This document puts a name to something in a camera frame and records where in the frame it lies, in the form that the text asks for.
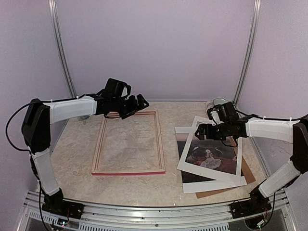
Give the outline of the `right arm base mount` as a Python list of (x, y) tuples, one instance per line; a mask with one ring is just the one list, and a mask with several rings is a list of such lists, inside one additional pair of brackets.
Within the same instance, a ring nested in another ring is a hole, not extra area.
[(258, 213), (270, 211), (272, 206), (270, 202), (257, 203), (252, 200), (233, 202), (230, 204), (232, 218), (243, 218)]

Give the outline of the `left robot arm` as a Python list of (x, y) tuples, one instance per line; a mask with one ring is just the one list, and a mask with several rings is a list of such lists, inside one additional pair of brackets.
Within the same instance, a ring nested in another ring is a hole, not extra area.
[(69, 100), (44, 102), (33, 99), (27, 109), (22, 135), (30, 151), (30, 163), (35, 177), (39, 180), (45, 204), (57, 214), (67, 210), (67, 202), (59, 187), (51, 166), (51, 125), (79, 116), (108, 116), (118, 113), (125, 119), (149, 107), (149, 103), (139, 94), (137, 96), (106, 99), (97, 94), (87, 94)]

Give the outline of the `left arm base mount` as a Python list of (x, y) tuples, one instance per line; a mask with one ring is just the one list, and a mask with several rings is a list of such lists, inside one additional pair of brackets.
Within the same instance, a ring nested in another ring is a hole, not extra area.
[(66, 218), (81, 219), (84, 205), (63, 200), (59, 205), (44, 203), (42, 205), (42, 210)]

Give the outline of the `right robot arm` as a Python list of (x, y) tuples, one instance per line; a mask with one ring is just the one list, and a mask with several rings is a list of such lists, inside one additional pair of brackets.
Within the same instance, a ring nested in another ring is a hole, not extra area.
[(238, 120), (219, 124), (202, 123), (195, 131), (200, 140), (225, 141), (227, 137), (251, 138), (263, 154), (269, 148), (272, 157), (286, 161), (265, 181), (250, 192), (246, 203), (249, 213), (255, 214), (269, 203), (269, 197), (291, 185), (308, 171), (308, 118), (278, 120), (247, 115)]

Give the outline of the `pink wooden picture frame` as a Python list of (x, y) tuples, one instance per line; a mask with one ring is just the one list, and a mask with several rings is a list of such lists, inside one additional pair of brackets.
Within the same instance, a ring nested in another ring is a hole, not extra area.
[(165, 172), (157, 110), (141, 111), (124, 120), (117, 113), (103, 118), (94, 151), (92, 175), (138, 176)]

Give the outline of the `white mat board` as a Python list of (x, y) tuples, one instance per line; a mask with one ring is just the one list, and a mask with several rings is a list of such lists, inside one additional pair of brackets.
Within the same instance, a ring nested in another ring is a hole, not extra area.
[(177, 169), (198, 176), (239, 184), (242, 172), (242, 139), (228, 137), (225, 141), (214, 141), (195, 136), (199, 125), (212, 122), (195, 116), (183, 148)]

